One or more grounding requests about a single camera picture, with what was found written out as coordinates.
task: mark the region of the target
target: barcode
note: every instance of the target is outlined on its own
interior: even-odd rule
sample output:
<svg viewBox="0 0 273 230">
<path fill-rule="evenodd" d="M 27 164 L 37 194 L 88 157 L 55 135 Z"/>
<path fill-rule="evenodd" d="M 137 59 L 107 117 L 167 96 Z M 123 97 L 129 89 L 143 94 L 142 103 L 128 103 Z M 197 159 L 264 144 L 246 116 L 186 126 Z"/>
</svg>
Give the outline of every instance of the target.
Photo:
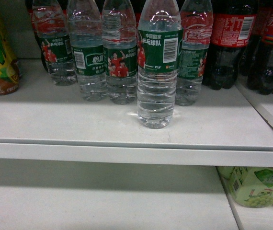
<svg viewBox="0 0 273 230">
<path fill-rule="evenodd" d="M 248 39 L 254 17 L 245 17 L 240 31 L 239 40 Z"/>
<path fill-rule="evenodd" d="M 234 188 L 234 191 L 236 192 L 239 188 L 239 184 L 238 184 L 238 181 L 235 180 L 234 183 L 233 183 L 233 188 Z"/>
<path fill-rule="evenodd" d="M 79 69 L 85 69 L 84 55 L 82 52 L 74 51 L 76 67 Z"/>
<path fill-rule="evenodd" d="M 163 50 L 163 63 L 177 60 L 178 38 L 165 39 Z"/>
<path fill-rule="evenodd" d="M 68 54 L 71 54 L 71 47 L 70 47 L 70 41 L 65 40 L 65 47 Z"/>
</svg>

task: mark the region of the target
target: light green label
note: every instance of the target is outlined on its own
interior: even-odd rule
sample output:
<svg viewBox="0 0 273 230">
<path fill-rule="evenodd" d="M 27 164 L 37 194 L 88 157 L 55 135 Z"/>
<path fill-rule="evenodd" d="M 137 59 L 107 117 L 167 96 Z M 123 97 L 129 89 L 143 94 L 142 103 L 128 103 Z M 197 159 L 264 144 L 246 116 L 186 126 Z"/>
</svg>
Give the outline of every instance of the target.
<svg viewBox="0 0 273 230">
<path fill-rule="evenodd" d="M 48 63 L 72 60 L 69 36 L 40 38 L 45 61 Z"/>
<path fill-rule="evenodd" d="M 104 73 L 102 45 L 96 47 L 73 46 L 72 48 L 78 74 L 94 76 Z"/>
<path fill-rule="evenodd" d="M 178 77 L 190 80 L 202 77 L 205 70 L 207 50 L 182 49 Z"/>
<path fill-rule="evenodd" d="M 273 171 L 264 169 L 254 172 L 256 177 L 268 188 L 273 187 Z"/>
<path fill-rule="evenodd" d="M 172 32 L 138 31 L 138 66 L 156 73 L 178 68 L 182 30 Z"/>
<path fill-rule="evenodd" d="M 103 49 L 104 69 L 108 76 L 124 78 L 137 73 L 137 46 L 130 49 Z"/>
</svg>

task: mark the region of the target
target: grape image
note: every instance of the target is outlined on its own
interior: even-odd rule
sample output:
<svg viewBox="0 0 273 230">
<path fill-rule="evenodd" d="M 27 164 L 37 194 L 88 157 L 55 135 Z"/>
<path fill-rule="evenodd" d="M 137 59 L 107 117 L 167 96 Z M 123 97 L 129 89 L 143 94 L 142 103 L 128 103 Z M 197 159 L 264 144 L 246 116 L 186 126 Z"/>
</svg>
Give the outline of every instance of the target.
<svg viewBox="0 0 273 230">
<path fill-rule="evenodd" d="M 272 192 L 270 189 L 264 189 L 257 195 L 250 195 L 250 198 L 245 200 L 245 205 L 247 207 L 267 207 L 273 204 Z"/>
</svg>

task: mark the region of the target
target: green bottle label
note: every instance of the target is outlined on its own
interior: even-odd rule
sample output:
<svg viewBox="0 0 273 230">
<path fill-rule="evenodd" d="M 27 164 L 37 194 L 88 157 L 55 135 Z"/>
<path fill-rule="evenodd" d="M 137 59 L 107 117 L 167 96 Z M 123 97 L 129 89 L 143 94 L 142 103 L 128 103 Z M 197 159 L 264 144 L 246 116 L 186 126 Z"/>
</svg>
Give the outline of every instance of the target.
<svg viewBox="0 0 273 230">
<path fill-rule="evenodd" d="M 273 187 L 273 171 L 264 169 L 254 172 L 256 177 L 268 188 Z"/>
<path fill-rule="evenodd" d="M 156 73 L 178 68 L 182 30 L 172 32 L 138 31 L 138 66 Z"/>
<path fill-rule="evenodd" d="M 40 38 L 41 48 L 48 63 L 61 63 L 72 60 L 69 36 Z"/>
<path fill-rule="evenodd" d="M 202 77 L 205 70 L 207 50 L 182 49 L 178 77 L 189 80 Z"/>
<path fill-rule="evenodd" d="M 103 49 L 106 75 L 124 78 L 137 73 L 137 46 L 130 49 Z"/>
<path fill-rule="evenodd" d="M 78 74 L 94 76 L 104 73 L 102 45 L 96 47 L 73 46 L 72 48 Z"/>
</svg>

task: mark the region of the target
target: plastic water bottle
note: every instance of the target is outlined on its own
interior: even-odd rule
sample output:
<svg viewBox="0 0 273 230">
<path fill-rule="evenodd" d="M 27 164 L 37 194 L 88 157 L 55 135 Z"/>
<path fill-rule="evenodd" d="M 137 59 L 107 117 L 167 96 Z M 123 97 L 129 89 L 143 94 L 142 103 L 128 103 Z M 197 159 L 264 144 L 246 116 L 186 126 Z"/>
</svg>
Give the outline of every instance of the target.
<svg viewBox="0 0 273 230">
<path fill-rule="evenodd" d="M 178 69 L 175 104 L 194 104 L 201 90 L 213 26 L 210 0 L 186 0 L 182 6 L 182 53 Z"/>
<path fill-rule="evenodd" d="M 172 118 L 181 43 L 176 0 L 147 0 L 138 26 L 137 106 L 148 128 L 163 128 Z"/>
<path fill-rule="evenodd" d="M 129 0 L 106 0 L 102 9 L 102 39 L 108 95 L 128 104 L 137 93 L 136 17 Z"/>
<path fill-rule="evenodd" d="M 107 95 L 107 83 L 98 7 L 93 0 L 69 0 L 67 14 L 80 92 L 87 101 L 100 101 Z"/>
<path fill-rule="evenodd" d="M 74 61 L 66 18 L 57 0 L 34 0 L 33 22 L 45 57 L 48 73 L 55 85 L 76 82 Z"/>
</svg>

